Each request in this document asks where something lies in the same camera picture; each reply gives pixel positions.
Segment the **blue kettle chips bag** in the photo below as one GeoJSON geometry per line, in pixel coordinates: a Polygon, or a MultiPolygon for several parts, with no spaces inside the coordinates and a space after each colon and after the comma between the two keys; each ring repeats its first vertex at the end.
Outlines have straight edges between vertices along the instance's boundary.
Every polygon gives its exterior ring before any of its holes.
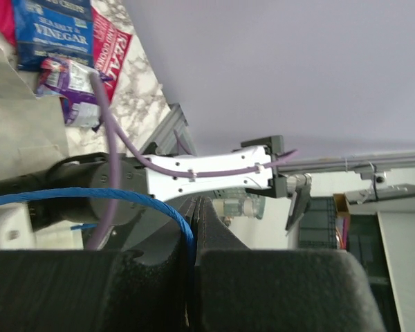
{"type": "Polygon", "coordinates": [[[47,57],[65,57],[93,66],[90,1],[13,1],[17,68],[36,72],[47,57]]]}

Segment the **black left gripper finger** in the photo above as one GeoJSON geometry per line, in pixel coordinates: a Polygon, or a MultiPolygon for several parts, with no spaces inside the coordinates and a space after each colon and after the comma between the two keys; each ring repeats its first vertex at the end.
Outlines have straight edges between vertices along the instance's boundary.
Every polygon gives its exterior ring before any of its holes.
{"type": "Polygon", "coordinates": [[[199,198],[195,331],[384,331],[367,276],[343,250],[252,250],[199,198]]]}

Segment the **purple snack packet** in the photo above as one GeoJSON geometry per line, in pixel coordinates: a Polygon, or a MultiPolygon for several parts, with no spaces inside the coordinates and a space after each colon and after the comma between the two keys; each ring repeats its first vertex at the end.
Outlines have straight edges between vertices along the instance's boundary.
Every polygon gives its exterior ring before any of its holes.
{"type": "Polygon", "coordinates": [[[89,79],[97,73],[103,82],[113,79],[94,68],[63,57],[48,57],[41,63],[37,96],[56,95],[67,127],[98,129],[100,108],[89,79]]]}

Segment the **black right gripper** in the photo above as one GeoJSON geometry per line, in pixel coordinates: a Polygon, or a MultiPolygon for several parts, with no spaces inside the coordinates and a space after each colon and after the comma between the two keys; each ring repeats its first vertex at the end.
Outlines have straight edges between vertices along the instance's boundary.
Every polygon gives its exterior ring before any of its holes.
{"type": "MultiPolygon", "coordinates": [[[[57,190],[28,204],[33,230],[63,220],[100,222],[110,196],[109,155],[69,157],[50,168],[0,180],[0,196],[57,190]]],[[[188,331],[187,248],[164,218],[128,250],[0,251],[0,331],[188,331]]]]}

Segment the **pink real chips bag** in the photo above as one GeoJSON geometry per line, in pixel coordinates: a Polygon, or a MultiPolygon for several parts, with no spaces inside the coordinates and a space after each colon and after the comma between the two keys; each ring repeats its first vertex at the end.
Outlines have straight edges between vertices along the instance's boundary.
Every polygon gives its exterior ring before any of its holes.
{"type": "MultiPolygon", "coordinates": [[[[0,33],[17,52],[12,2],[0,1],[0,33]]],[[[113,79],[112,82],[105,82],[104,84],[108,97],[112,98],[132,35],[117,29],[109,19],[98,12],[92,3],[91,7],[93,16],[92,68],[113,79]]]]}

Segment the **checkered paper bag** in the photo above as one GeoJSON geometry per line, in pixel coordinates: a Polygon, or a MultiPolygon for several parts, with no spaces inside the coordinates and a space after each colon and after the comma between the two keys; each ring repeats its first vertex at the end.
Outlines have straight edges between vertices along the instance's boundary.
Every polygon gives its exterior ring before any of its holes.
{"type": "MultiPolygon", "coordinates": [[[[0,180],[43,171],[67,152],[67,139],[55,98],[36,98],[9,64],[0,48],[0,180]]],[[[192,265],[196,243],[185,219],[172,207],[160,203],[146,190],[146,169],[135,158],[119,155],[120,189],[90,189],[86,195],[118,199],[117,217],[125,222],[147,206],[160,216],[175,220],[184,236],[187,265],[192,265]]],[[[44,199],[57,190],[40,190],[0,196],[0,205],[44,199]]]]}

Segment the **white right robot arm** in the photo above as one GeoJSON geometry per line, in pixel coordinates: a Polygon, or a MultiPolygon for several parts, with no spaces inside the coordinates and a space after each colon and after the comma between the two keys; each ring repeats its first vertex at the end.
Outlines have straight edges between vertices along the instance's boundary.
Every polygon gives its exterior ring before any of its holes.
{"type": "Polygon", "coordinates": [[[299,194],[282,138],[217,156],[114,152],[0,181],[36,230],[95,223],[86,250],[0,250],[0,331],[384,331],[343,250],[251,250],[206,193],[299,194]]]}

